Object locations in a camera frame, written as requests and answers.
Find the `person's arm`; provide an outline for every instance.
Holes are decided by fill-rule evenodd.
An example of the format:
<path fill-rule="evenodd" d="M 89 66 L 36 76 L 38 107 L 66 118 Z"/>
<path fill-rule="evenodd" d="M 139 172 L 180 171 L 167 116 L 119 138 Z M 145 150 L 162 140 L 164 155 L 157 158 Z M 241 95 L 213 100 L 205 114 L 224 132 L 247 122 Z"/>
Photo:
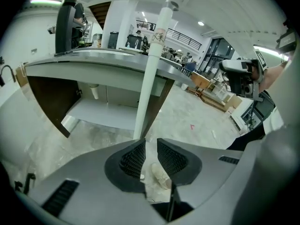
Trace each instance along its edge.
<path fill-rule="evenodd" d="M 264 78 L 258 86 L 259 93 L 268 89 L 275 82 L 275 80 L 279 77 L 279 75 L 282 73 L 282 71 L 286 67 L 286 64 L 287 64 L 287 61 L 284 61 L 281 64 L 279 64 L 278 66 L 268 68 L 264 71 Z"/>
<path fill-rule="evenodd" d="M 83 20 L 83 5 L 81 3 L 77 3 L 74 7 L 76 9 L 74 19 L 79 22 Z"/>

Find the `sticker on pole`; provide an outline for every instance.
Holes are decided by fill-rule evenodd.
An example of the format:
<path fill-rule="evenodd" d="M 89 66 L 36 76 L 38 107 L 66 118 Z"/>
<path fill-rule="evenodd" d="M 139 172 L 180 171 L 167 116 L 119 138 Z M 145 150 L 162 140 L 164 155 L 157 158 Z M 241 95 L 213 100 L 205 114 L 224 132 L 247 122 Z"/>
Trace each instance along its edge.
<path fill-rule="evenodd" d="M 156 29 L 156 31 L 154 32 L 153 36 L 152 36 L 152 43 L 158 43 L 161 45 L 164 45 L 165 43 L 165 30 L 162 28 L 158 28 Z"/>

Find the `shelf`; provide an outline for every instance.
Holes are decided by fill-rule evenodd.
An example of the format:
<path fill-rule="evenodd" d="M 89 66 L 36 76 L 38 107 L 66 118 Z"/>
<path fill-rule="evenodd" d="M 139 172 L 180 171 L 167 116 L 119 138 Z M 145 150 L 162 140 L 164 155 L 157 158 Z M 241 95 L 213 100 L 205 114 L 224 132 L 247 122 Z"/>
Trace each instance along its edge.
<path fill-rule="evenodd" d="M 82 98 L 67 113 L 87 122 L 134 130 L 137 108 Z"/>

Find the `ceiling light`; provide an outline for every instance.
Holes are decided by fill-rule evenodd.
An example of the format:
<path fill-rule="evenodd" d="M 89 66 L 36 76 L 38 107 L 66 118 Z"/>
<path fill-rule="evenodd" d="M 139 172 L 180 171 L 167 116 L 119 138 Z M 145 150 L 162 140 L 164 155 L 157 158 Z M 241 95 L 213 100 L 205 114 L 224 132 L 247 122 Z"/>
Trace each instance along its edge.
<path fill-rule="evenodd" d="M 48 3 L 48 4 L 60 5 L 61 1 L 56 1 L 56 0 L 30 0 L 30 3 Z"/>
<path fill-rule="evenodd" d="M 278 58 L 282 58 L 282 55 L 279 54 L 278 52 L 274 51 L 274 50 L 271 50 L 271 49 L 268 49 L 268 48 L 264 48 L 264 47 L 257 47 L 257 46 L 253 46 L 253 47 L 254 47 L 254 49 L 258 49 L 261 52 L 271 54 L 271 55 L 276 56 Z M 289 57 L 284 55 L 283 59 L 285 61 L 288 61 Z"/>

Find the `floor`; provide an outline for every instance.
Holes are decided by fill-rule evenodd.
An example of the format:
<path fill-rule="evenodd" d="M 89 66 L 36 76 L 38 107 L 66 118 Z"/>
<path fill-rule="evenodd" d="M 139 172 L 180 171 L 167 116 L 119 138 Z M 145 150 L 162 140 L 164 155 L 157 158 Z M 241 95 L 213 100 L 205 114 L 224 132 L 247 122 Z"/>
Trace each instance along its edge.
<path fill-rule="evenodd" d="M 35 186 L 71 159 L 90 151 L 132 140 L 133 131 L 79 121 L 65 138 L 45 117 L 28 85 L 22 88 L 34 111 L 43 121 L 40 135 L 29 147 L 28 162 L 20 170 L 4 161 L 13 184 L 24 182 L 28 172 L 36 174 Z M 146 135 L 146 161 L 142 168 L 150 202 L 167 202 L 170 190 L 162 189 L 153 177 L 150 165 L 158 162 L 156 139 L 171 138 L 198 146 L 226 149 L 240 136 L 230 119 L 196 96 L 173 85 L 164 105 Z"/>

